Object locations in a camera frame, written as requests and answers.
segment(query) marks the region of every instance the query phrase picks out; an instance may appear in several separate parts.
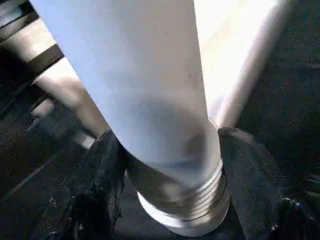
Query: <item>white pipe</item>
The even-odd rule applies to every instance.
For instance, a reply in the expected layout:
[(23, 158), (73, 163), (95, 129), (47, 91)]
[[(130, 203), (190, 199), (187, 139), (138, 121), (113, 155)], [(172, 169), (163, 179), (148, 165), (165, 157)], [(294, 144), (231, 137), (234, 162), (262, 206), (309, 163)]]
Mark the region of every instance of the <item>white pipe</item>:
[(123, 146), (144, 209), (199, 236), (229, 193), (209, 123), (193, 0), (31, 0)]

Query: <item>black surface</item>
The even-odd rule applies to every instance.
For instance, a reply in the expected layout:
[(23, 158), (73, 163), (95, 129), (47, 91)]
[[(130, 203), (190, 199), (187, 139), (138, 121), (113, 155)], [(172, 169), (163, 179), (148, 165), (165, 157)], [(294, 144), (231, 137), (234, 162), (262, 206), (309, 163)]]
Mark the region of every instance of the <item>black surface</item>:
[(320, 2), (299, 1), (237, 127), (320, 209)]

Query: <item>white cylinder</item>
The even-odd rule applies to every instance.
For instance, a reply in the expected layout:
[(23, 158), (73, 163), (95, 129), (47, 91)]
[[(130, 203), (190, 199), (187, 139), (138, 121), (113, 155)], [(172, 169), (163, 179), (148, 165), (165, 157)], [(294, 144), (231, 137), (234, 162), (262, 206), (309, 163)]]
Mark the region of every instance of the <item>white cylinder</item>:
[(181, 235), (216, 228), (229, 194), (207, 116), (193, 0), (31, 3), (135, 157), (128, 175), (144, 209)]

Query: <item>pvc pipe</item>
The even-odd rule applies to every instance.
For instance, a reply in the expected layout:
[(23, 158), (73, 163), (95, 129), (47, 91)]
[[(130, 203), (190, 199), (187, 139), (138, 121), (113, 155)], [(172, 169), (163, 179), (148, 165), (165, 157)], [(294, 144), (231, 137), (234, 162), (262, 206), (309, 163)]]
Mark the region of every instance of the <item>pvc pipe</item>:
[(31, 0), (122, 145), (147, 213), (185, 236), (224, 219), (192, 0)]

